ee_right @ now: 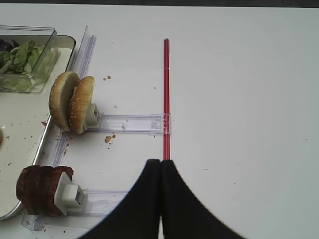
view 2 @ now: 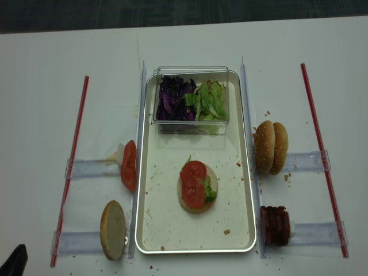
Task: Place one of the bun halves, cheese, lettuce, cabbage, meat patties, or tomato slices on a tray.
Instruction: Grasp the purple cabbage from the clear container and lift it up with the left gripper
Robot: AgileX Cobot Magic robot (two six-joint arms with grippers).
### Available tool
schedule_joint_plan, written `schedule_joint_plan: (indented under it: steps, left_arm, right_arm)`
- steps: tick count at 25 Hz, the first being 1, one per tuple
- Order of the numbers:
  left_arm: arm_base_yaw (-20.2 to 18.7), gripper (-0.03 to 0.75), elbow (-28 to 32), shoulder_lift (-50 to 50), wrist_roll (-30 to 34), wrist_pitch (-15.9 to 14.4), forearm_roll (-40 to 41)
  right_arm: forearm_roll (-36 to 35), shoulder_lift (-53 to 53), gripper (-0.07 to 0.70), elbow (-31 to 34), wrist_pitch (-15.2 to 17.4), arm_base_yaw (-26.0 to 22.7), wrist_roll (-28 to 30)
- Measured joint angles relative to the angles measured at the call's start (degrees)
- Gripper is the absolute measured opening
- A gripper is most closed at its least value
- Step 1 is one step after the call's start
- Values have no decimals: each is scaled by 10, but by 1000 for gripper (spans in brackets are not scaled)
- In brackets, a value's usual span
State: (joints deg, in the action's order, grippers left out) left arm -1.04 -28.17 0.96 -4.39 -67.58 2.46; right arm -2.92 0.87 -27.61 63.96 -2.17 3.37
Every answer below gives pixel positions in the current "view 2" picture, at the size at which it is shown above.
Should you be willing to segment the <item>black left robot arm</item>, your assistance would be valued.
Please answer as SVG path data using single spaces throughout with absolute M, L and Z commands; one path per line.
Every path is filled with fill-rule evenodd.
M 28 261 L 26 245 L 19 244 L 0 268 L 0 276 L 22 276 Z

